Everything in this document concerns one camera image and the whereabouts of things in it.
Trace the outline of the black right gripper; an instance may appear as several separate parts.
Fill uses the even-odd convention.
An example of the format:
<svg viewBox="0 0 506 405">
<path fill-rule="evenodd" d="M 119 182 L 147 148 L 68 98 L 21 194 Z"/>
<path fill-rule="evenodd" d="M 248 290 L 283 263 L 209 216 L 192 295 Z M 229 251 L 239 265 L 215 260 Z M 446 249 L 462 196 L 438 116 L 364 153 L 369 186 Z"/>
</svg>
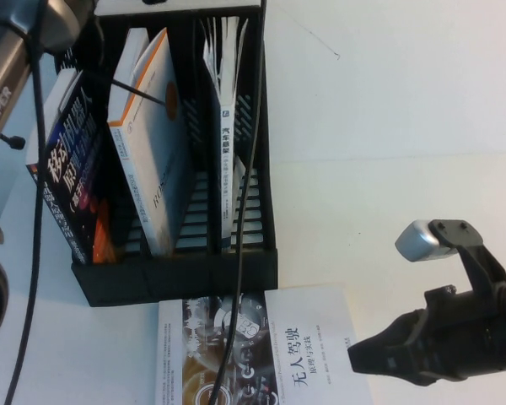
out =
<svg viewBox="0 0 506 405">
<path fill-rule="evenodd" d="M 488 372 L 489 338 L 482 305 L 473 292 L 457 294 L 447 285 L 424 297 L 427 338 L 418 340 L 426 311 L 403 314 L 384 331 L 348 349 L 355 372 L 386 374 L 416 386 Z"/>
</svg>

